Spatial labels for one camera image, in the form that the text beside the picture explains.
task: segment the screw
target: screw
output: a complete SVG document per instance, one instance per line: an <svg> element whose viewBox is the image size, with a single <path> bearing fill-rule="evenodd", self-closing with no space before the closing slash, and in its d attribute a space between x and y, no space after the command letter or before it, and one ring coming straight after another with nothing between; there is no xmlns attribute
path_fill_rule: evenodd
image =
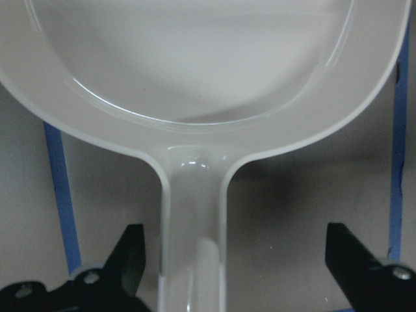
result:
<svg viewBox="0 0 416 312"><path fill-rule="evenodd" d="M411 272L405 268L395 267L393 269L393 275L400 280L408 281L411 279Z"/></svg>
<svg viewBox="0 0 416 312"><path fill-rule="evenodd" d="M23 284L18 291L14 294L16 299L25 298L33 293L31 284Z"/></svg>
<svg viewBox="0 0 416 312"><path fill-rule="evenodd" d="M89 272L84 277L84 283L86 283L87 285L95 284L97 283L98 280L99 280L99 275L96 272Z"/></svg>

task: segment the glossy white surface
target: glossy white surface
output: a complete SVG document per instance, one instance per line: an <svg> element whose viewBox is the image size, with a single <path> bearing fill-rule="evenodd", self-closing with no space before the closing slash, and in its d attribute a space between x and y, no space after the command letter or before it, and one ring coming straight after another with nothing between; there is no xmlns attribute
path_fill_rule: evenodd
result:
<svg viewBox="0 0 416 312"><path fill-rule="evenodd" d="M232 174L357 116L395 63L409 7L407 0L4 0L0 80L48 122L156 169L164 189L159 309L223 311ZM218 203L209 214L208 199ZM184 231L189 202L201 222ZM189 258L178 242L194 246ZM202 283L207 278L212 283Z"/></svg>

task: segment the black plastic part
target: black plastic part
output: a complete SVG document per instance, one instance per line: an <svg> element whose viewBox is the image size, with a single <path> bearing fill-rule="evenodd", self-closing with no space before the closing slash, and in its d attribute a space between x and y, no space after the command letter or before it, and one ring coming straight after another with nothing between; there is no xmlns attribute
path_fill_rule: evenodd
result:
<svg viewBox="0 0 416 312"><path fill-rule="evenodd" d="M356 312L416 311L414 271L382 265L344 224L328 224L325 261Z"/></svg>
<svg viewBox="0 0 416 312"><path fill-rule="evenodd" d="M5 287L0 291L0 311L150 312L135 297L145 264L143 227L130 225L103 268L86 270L51 292L39 282Z"/></svg>

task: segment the blue tape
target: blue tape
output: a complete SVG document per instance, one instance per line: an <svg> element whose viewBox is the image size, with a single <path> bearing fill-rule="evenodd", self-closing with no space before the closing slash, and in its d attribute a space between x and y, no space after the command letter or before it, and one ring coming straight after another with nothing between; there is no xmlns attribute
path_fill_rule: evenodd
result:
<svg viewBox="0 0 416 312"><path fill-rule="evenodd" d="M393 117L391 159L391 200L388 258L399 260L402 241L402 175L406 151L406 109L408 102L409 26L398 57L398 79Z"/></svg>
<svg viewBox="0 0 416 312"><path fill-rule="evenodd" d="M77 229L73 215L70 184L66 172L64 147L62 136L58 129L44 123L47 151L52 171L52 180L55 187L55 198L57 201L60 230L64 243L66 263L68 272L81 265L79 253Z"/></svg>

